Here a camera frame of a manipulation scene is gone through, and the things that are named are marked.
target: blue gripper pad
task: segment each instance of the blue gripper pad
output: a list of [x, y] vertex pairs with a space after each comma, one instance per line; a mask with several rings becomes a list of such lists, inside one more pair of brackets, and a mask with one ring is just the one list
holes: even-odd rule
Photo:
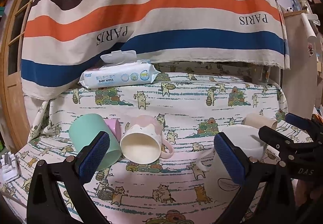
[[107, 132], [100, 131], [92, 142], [82, 148], [77, 155], [75, 171], [82, 184], [89, 183], [110, 147], [110, 137]]
[[220, 134], [217, 134], [214, 137], [214, 148], [222, 160], [222, 163], [228, 171], [232, 181], [235, 184], [242, 186], [245, 180], [244, 167]]
[[285, 115], [285, 121], [289, 124], [292, 124], [293, 126], [300, 128], [301, 130], [308, 130], [308, 128], [310, 127], [310, 124], [306, 119], [292, 113], [287, 113]]

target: wooden door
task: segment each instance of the wooden door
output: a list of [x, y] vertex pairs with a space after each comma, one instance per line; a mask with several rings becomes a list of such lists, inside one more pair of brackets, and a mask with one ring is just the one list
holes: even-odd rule
[[20, 67], [25, 26], [32, 1], [15, 0], [13, 3], [0, 57], [3, 61], [1, 101], [9, 131], [18, 150], [27, 143], [30, 131], [21, 86]]

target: mug handle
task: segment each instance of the mug handle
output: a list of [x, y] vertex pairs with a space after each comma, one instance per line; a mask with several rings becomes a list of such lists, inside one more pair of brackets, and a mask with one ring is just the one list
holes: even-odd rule
[[166, 152], [161, 152], [160, 157], [164, 158], [164, 159], [168, 159], [171, 158], [174, 155], [174, 147], [171, 143], [169, 143], [167, 140], [165, 140], [164, 138], [161, 140], [162, 144], [165, 145], [166, 148], [168, 148], [169, 153]]
[[205, 157], [205, 156], [208, 156], [210, 155], [211, 153], [215, 152], [215, 148], [211, 148], [205, 152], [203, 152], [201, 155], [198, 156], [197, 160], [196, 160], [196, 164], [197, 166], [204, 172], [208, 172], [210, 170], [210, 167], [207, 167], [207, 166], [204, 166], [202, 163], [201, 163], [201, 160]]

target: cartoon cat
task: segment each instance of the cartoon cat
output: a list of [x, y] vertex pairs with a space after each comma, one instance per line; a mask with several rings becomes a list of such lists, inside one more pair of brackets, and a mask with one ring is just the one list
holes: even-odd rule
[[59, 142], [61, 142], [61, 143], [67, 143], [67, 142], [69, 141], [69, 139], [70, 139], [70, 138], [68, 138], [68, 139], [63, 139], [63, 140], [59, 140]]
[[274, 159], [279, 159], [273, 152], [271, 152], [269, 149], [266, 149], [266, 153], [268, 155], [268, 157], [272, 160]]
[[152, 198], [157, 202], [160, 201], [161, 193], [159, 190], [152, 190]]
[[234, 124], [235, 124], [235, 119], [233, 117], [229, 118], [229, 126], [234, 125]]
[[201, 170], [201, 169], [196, 165], [195, 161], [194, 161], [194, 162], [190, 162], [190, 165], [187, 165], [187, 166], [186, 166], [186, 168], [187, 168], [187, 169], [191, 169], [191, 170], [193, 170], [193, 174], [194, 174], [195, 179], [197, 179], [199, 175], [201, 175], [202, 177], [204, 177], [204, 178], [205, 178], [204, 171], [203, 171], [203, 170]]
[[198, 202], [199, 205], [201, 205], [201, 202], [206, 203], [211, 203], [212, 199], [206, 196], [206, 191], [204, 189], [204, 186], [199, 185], [194, 187], [195, 192], [196, 192], [196, 201]]
[[169, 66], [170, 72], [175, 72], [176, 66]]
[[66, 205], [66, 207], [67, 207], [67, 205], [71, 205], [71, 208], [72, 209], [74, 209], [74, 205], [73, 205], [73, 202], [72, 202], [72, 200], [70, 199], [70, 197], [69, 197], [69, 194], [68, 194], [68, 192], [67, 192], [67, 190], [65, 190], [64, 192], [63, 192], [63, 194], [64, 194], [64, 196], [65, 197], [67, 197], [68, 198], [68, 201], [66, 201], [66, 203], [65, 203], [65, 205]]
[[199, 144], [197, 142], [194, 142], [193, 143], [193, 152], [195, 152], [195, 151], [202, 151], [202, 150], [204, 150], [203, 145], [201, 145], [201, 144]]
[[221, 64], [217, 64], [216, 67], [218, 68], [218, 70], [220, 71], [220, 73], [223, 73], [224, 72], [224, 69], [222, 67]]
[[101, 180], [97, 188], [93, 188], [96, 190], [95, 195], [99, 193], [100, 190], [105, 190], [109, 187], [109, 182], [107, 179]]
[[252, 100], [253, 100], [253, 102], [252, 102], [252, 107], [257, 107], [257, 104], [259, 103], [258, 101], [257, 101], [257, 94], [253, 94], [253, 96], [251, 97], [252, 98]]
[[120, 207], [121, 205], [121, 198], [122, 196], [128, 196], [128, 194], [124, 193], [124, 189], [122, 186], [116, 186], [116, 189], [112, 195], [112, 201], [111, 201], [111, 205], [113, 204], [117, 204], [118, 207]]
[[248, 208], [248, 210], [247, 210], [247, 212], [245, 213], [245, 215], [243, 216], [243, 218], [242, 218], [242, 220], [243, 221], [246, 221], [246, 220], [248, 220], [248, 219], [251, 219], [251, 217], [252, 217], [252, 215], [253, 215], [254, 213], [251, 211], [251, 209], [250, 208]]
[[156, 117], [156, 119], [158, 120], [159, 124], [163, 125], [163, 131], [165, 131], [165, 127], [168, 127], [168, 126], [165, 126], [166, 122], [165, 122], [165, 115], [162, 115], [162, 114], [158, 114], [158, 116]]
[[266, 86], [263, 86], [263, 91], [262, 91], [262, 94], [263, 95], [266, 95], [266, 91], [268, 90], [268, 88]]
[[22, 185], [21, 188], [23, 188], [27, 193], [29, 192], [29, 189], [30, 189], [30, 183], [31, 183], [31, 178], [27, 179], [24, 181], [24, 184]]
[[280, 92], [279, 89], [277, 89], [276, 93], [277, 93], [277, 101], [279, 101], [283, 94]]
[[34, 163], [36, 163], [37, 159], [35, 157], [33, 157], [28, 163], [28, 167], [31, 168], [33, 166]]
[[161, 88], [162, 89], [159, 89], [158, 91], [161, 91], [163, 93], [163, 96], [165, 96], [166, 94], [170, 96], [169, 91], [175, 89], [176, 86], [174, 84], [164, 82], [161, 84]]
[[175, 138], [178, 138], [178, 135], [174, 133], [174, 130], [169, 130], [167, 133], [167, 140], [169, 143], [173, 142], [174, 144], [176, 144], [175, 142]]
[[32, 140], [30, 141], [30, 144], [31, 144], [32, 146], [34, 146], [35, 148], [38, 148], [38, 149], [39, 149], [39, 147], [37, 146], [39, 142], [40, 142], [40, 137], [37, 137], [37, 138], [35, 138], [35, 139], [32, 139]]
[[61, 149], [61, 151], [60, 151], [60, 153], [59, 153], [59, 155], [63, 155], [63, 156], [65, 156], [66, 155], [66, 152], [73, 152], [74, 150], [73, 150], [73, 148], [72, 148], [72, 145], [67, 145], [67, 146], [65, 146], [65, 147], [63, 147], [62, 149]]
[[23, 153], [21, 153], [20, 158], [25, 159], [25, 157], [28, 155], [28, 153], [29, 153], [29, 150], [24, 151]]
[[40, 156], [44, 156], [45, 154], [48, 154], [48, 151], [50, 151], [52, 148], [45, 148], [42, 152], [39, 153]]
[[224, 92], [225, 93], [225, 84], [216, 84], [218, 85], [220, 88], [219, 88], [219, 92]]
[[16, 188], [15, 187], [9, 187], [8, 183], [4, 183], [2, 188], [0, 189], [2, 192], [9, 193], [11, 196], [14, 196], [16, 193]]
[[51, 129], [53, 129], [53, 126], [54, 126], [54, 124], [52, 123], [52, 121], [50, 120], [50, 117], [48, 117], [48, 126], [47, 126], [47, 129], [48, 130], [51, 130]]
[[150, 105], [150, 103], [146, 103], [146, 96], [143, 91], [137, 91], [137, 94], [134, 94], [133, 98], [138, 99], [138, 109], [140, 109], [142, 106], [144, 109], [146, 109], [146, 106]]
[[124, 127], [124, 131], [126, 132], [129, 129], [130, 123], [128, 122], [125, 127]]
[[212, 105], [214, 105], [214, 100], [216, 99], [216, 97], [214, 97], [215, 91], [216, 91], [216, 89], [214, 89], [213, 87], [211, 87], [207, 90], [207, 98], [211, 99]]
[[301, 130], [298, 128], [298, 127], [295, 127], [295, 126], [291, 126], [290, 127], [292, 130], [294, 130], [296, 133], [300, 133]]
[[175, 199], [172, 198], [171, 193], [168, 190], [169, 186], [166, 185], [162, 185], [160, 184], [158, 187], [158, 191], [159, 191], [159, 199], [161, 201], [161, 203], [167, 203], [167, 201], [170, 201], [170, 203], [173, 203], [174, 201], [176, 201]]
[[79, 95], [79, 89], [73, 89], [73, 102], [74, 104], [81, 104], [80, 103], [80, 95]]
[[109, 173], [109, 172], [110, 172], [110, 168], [111, 168], [111, 167], [108, 167], [107, 169], [102, 170], [102, 173], [104, 174], [104, 178], [105, 178], [105, 179], [107, 179], [107, 177], [111, 177], [111, 176], [113, 176], [113, 174], [112, 174], [112, 173]]
[[187, 73], [187, 75], [188, 75], [188, 79], [189, 80], [194, 80], [194, 81], [196, 81], [197, 79], [196, 79], [196, 77], [194, 76], [194, 74], [192, 74], [192, 73]]
[[62, 130], [62, 128], [59, 125], [57, 125], [55, 127], [55, 135], [56, 135], [56, 137], [59, 137], [60, 136], [60, 131], [61, 130]]
[[285, 126], [280, 126], [277, 128], [277, 131], [281, 130], [281, 131], [286, 131], [288, 128]]
[[161, 145], [161, 151], [163, 151], [163, 152], [166, 153], [166, 148], [165, 148], [165, 145], [164, 144]]

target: baby wipes package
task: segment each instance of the baby wipes package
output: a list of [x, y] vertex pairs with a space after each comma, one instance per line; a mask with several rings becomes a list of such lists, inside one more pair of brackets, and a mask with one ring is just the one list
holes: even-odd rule
[[115, 51], [102, 55], [101, 59], [106, 65], [90, 68], [82, 73], [79, 82], [85, 88], [150, 84], [160, 73], [149, 60], [137, 60], [133, 50]]

